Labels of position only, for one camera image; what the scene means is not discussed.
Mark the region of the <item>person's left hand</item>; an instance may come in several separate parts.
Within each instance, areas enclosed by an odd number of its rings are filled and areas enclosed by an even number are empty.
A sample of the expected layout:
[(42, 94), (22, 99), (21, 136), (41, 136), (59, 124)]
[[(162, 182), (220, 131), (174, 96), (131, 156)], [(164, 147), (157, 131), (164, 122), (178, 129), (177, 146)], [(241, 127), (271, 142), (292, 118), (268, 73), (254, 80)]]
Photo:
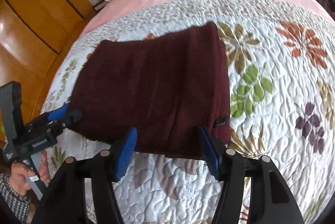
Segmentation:
[[(45, 150), (41, 152), (41, 165), (39, 167), (40, 180), (43, 182), (50, 182), (50, 173), (47, 161), (47, 153)], [(11, 165), (11, 174), (9, 177), (9, 184), (11, 188), (20, 196), (25, 196), (27, 191), (31, 189), (26, 177), (35, 176), (33, 170), (27, 165), (20, 162), (14, 162)]]

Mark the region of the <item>checkered sleeve forearm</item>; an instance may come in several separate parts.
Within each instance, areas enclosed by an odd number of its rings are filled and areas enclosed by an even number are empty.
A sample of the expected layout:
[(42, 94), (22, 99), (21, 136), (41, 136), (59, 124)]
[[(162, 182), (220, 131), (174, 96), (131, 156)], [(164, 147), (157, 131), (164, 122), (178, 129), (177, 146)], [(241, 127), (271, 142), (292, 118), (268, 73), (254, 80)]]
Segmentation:
[(27, 223), (29, 195), (17, 194), (9, 184), (9, 174), (1, 173), (1, 219), (6, 223)]

